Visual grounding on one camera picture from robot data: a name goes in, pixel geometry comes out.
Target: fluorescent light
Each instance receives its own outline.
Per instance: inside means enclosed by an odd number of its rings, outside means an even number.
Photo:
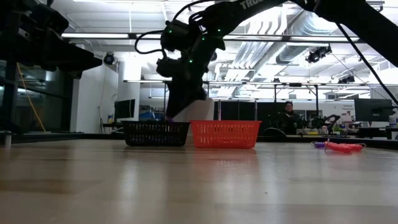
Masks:
[[[359,37],[352,37],[351,40],[353,40],[353,42],[359,42]],[[295,36],[295,37],[291,37],[290,41],[294,41],[294,42],[328,42],[328,43],[335,43],[335,42],[348,42],[347,38],[345,37],[333,37],[333,36],[324,36],[324,37],[320,37],[320,36]]]
[[[150,96],[150,97],[148,97],[148,99],[164,100],[164,97],[163,96]]]
[[[128,83],[163,83],[164,81],[160,81],[160,80],[123,80],[123,82],[128,82]]]
[[[150,4],[150,3],[174,3],[174,4],[186,4],[191,1],[161,1],[161,0],[146,0],[146,1],[137,1],[137,0],[73,0],[74,2],[93,2],[93,3],[138,3],[138,4]]]
[[[83,34],[83,33],[65,33],[63,38],[75,39],[128,39],[129,34]]]
[[[136,39],[141,34],[113,34],[113,33],[64,33],[62,37],[73,39]],[[142,39],[160,40],[161,34],[149,34]],[[255,42],[287,42],[289,45],[322,45],[326,43],[348,43],[345,37],[333,36],[289,36],[289,35],[251,35],[231,34],[224,37],[225,41],[255,41]],[[359,42],[359,37],[352,37],[354,42]]]
[[[151,39],[151,40],[160,40],[160,37],[162,36],[162,34],[148,34],[145,35],[142,40],[146,40],[146,39]]]
[[[238,40],[238,41],[266,41],[266,42],[276,42],[281,41],[282,36],[274,35],[237,35],[231,34],[224,37],[225,41]]]
[[[286,43],[288,46],[314,46],[314,47],[328,47],[329,44],[320,44],[320,43]]]
[[[247,82],[248,85],[275,85],[275,83],[270,82]]]
[[[231,85],[238,85],[238,84],[245,84],[246,82],[209,82],[209,84],[231,84]]]

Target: red basket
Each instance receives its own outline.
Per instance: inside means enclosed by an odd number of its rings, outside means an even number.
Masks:
[[[191,121],[197,148],[251,149],[261,121]]]

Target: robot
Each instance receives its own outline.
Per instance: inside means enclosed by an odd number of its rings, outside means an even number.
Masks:
[[[160,40],[162,49],[151,51],[161,51],[164,56],[157,62],[157,72],[163,77],[172,77],[172,81],[168,83],[170,96],[166,115],[169,118],[176,116],[195,100],[206,99],[201,78],[208,72],[208,64],[214,57],[215,50],[225,50],[223,37],[232,32],[242,21],[287,0],[223,1],[192,14],[188,24],[177,20],[183,10],[207,1],[210,0],[199,0],[186,5],[172,21],[167,21]],[[340,24],[344,24],[383,57],[398,66],[398,57],[396,57],[398,27],[365,0],[292,0],[292,2],[330,22],[337,23],[360,56],[361,52]],[[168,58],[166,50],[170,52],[179,50],[181,57],[176,60]]]

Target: computer monitor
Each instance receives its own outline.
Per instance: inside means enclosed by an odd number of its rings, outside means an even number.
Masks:
[[[389,122],[393,115],[392,101],[382,99],[354,99],[357,121]]]
[[[129,121],[134,117],[136,100],[117,101],[114,104],[115,122]]]

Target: man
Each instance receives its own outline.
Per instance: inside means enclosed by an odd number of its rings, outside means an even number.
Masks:
[[[299,115],[293,112],[293,103],[286,101],[285,111],[279,116],[280,130],[285,134],[296,134],[297,120]]]

